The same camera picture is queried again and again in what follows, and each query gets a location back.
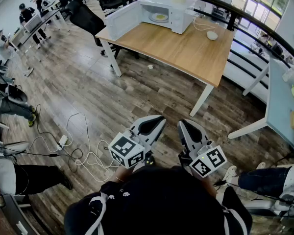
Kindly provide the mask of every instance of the microwave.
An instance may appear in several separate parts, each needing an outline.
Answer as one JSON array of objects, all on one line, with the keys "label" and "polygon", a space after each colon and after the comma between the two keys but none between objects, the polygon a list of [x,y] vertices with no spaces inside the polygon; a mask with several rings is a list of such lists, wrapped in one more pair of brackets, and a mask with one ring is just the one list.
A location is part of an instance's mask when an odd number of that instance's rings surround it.
[{"label": "microwave", "polygon": [[166,27],[182,34],[193,21],[196,0],[138,0],[105,18],[112,40],[117,40],[142,22]]}]

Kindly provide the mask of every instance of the black railing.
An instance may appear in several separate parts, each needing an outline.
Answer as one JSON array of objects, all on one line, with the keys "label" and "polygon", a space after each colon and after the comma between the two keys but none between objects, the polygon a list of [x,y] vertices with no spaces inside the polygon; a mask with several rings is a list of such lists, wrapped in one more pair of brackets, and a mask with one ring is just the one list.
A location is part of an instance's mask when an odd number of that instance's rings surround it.
[{"label": "black railing", "polygon": [[[271,28],[269,28],[267,25],[265,25],[264,23],[260,22],[259,20],[255,19],[252,15],[247,14],[246,12],[228,4],[225,3],[221,0],[201,0],[207,3],[210,3],[212,5],[215,5],[216,7],[220,7],[225,9],[227,12],[231,13],[230,19],[227,20],[223,20],[220,17],[216,17],[215,15],[206,13],[202,10],[197,10],[194,9],[194,11],[209,16],[215,20],[218,20],[222,23],[227,24],[227,29],[229,30],[239,30],[242,33],[246,34],[248,37],[252,38],[254,41],[256,41],[257,43],[259,43],[261,46],[263,46],[268,52],[270,52],[275,58],[281,60],[288,68],[290,68],[290,65],[278,54],[276,53],[272,48],[270,48],[269,46],[267,46],[265,43],[263,43],[262,41],[260,41],[258,38],[254,37],[253,35],[251,35],[250,33],[248,33],[247,31],[239,28],[236,23],[235,20],[239,17],[245,18],[246,20],[250,21],[251,23],[253,23],[255,26],[259,27],[260,29],[262,29],[264,32],[266,32],[269,36],[271,36],[273,39],[275,39],[282,47],[284,47],[289,53],[290,55],[293,56],[294,58],[294,48],[288,43],[286,42],[279,34],[277,34],[274,30],[272,30]],[[261,60],[263,60],[264,62],[268,63],[269,61],[264,58],[262,55],[260,55],[259,53],[257,53],[256,51],[254,51],[252,48],[250,48],[249,46],[247,46],[246,44],[238,41],[237,39],[233,39],[234,42],[240,44],[241,46],[245,47],[246,49],[248,49],[251,53],[255,54],[256,56],[258,56]],[[255,65],[253,62],[251,62],[250,60],[248,60],[247,58],[245,58],[244,56],[240,55],[239,53],[237,53],[234,50],[231,50],[231,52],[233,54],[235,54],[236,56],[240,57],[241,59],[243,59],[244,61],[248,62],[249,64],[251,64],[253,67],[255,67],[257,70],[261,71],[262,69]],[[245,68],[243,68],[241,65],[237,64],[234,61],[228,60],[229,63],[235,65],[236,67],[240,68],[241,70],[245,71],[248,75],[252,76],[253,78],[255,78],[255,75],[253,75],[251,72],[249,72],[248,70],[246,70]]]}]

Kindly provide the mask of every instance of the white table leg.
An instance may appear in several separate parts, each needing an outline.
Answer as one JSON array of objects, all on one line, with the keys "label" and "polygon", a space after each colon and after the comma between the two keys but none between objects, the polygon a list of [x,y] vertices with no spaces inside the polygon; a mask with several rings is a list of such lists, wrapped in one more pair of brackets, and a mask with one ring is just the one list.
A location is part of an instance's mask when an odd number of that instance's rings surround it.
[{"label": "white table leg", "polygon": [[210,84],[206,85],[206,88],[204,89],[204,91],[200,95],[199,99],[197,100],[197,103],[195,104],[194,108],[192,109],[190,116],[193,117],[197,113],[197,111],[200,109],[200,107],[202,106],[202,104],[204,103],[206,98],[209,96],[209,94],[213,88],[214,87]]},{"label": "white table leg", "polygon": [[122,73],[120,71],[120,68],[118,66],[118,63],[117,63],[116,59],[114,58],[114,55],[113,55],[112,50],[111,50],[111,48],[109,46],[109,43],[106,42],[106,41],[104,41],[104,40],[100,40],[100,41],[101,41],[102,46],[103,46],[103,48],[104,48],[104,50],[105,50],[105,52],[106,52],[106,54],[107,54],[107,56],[108,56],[111,64],[112,64],[112,67],[113,67],[116,75],[117,76],[121,76]]},{"label": "white table leg", "polygon": [[67,31],[70,31],[70,29],[69,29],[69,27],[68,27],[68,25],[67,25],[67,22],[64,20],[64,18],[63,18],[63,16],[62,16],[62,14],[61,14],[60,11],[57,13],[57,15],[58,15],[58,17],[60,18],[60,21],[61,21],[61,23],[64,25],[64,27],[66,28],[66,30],[67,30]]},{"label": "white table leg", "polygon": [[16,51],[20,51],[19,48],[17,48],[13,42],[10,42],[10,43],[13,45],[13,47],[16,49]]},{"label": "white table leg", "polygon": [[51,20],[53,21],[54,25],[58,28],[58,30],[60,29],[60,23],[58,22],[58,20],[55,18],[55,16],[58,13],[54,14],[54,16],[51,18]]},{"label": "white table leg", "polygon": [[268,71],[269,71],[269,63],[261,71],[261,73],[255,78],[255,80],[252,82],[252,84],[243,91],[243,95],[246,96],[255,87],[255,85],[258,84],[259,81],[264,78],[264,76],[268,73]]},{"label": "white table leg", "polygon": [[234,138],[246,135],[250,132],[257,131],[261,128],[266,127],[267,125],[268,125],[267,119],[264,117],[264,118],[258,120],[257,122],[254,122],[248,126],[245,126],[244,128],[242,128],[240,130],[237,130],[235,132],[230,133],[227,137],[228,137],[228,139],[234,139]]}]

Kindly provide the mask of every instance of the black shoe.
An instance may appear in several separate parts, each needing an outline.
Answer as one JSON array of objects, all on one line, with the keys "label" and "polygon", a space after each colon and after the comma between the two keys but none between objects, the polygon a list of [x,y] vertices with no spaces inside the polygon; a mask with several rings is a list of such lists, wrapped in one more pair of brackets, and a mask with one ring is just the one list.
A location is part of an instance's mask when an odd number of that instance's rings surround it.
[{"label": "black shoe", "polygon": [[59,170],[59,172],[62,175],[61,184],[63,186],[65,186],[67,189],[72,190],[73,186],[72,186],[72,183],[70,182],[70,180],[68,179],[68,177],[63,173],[63,171]]}]

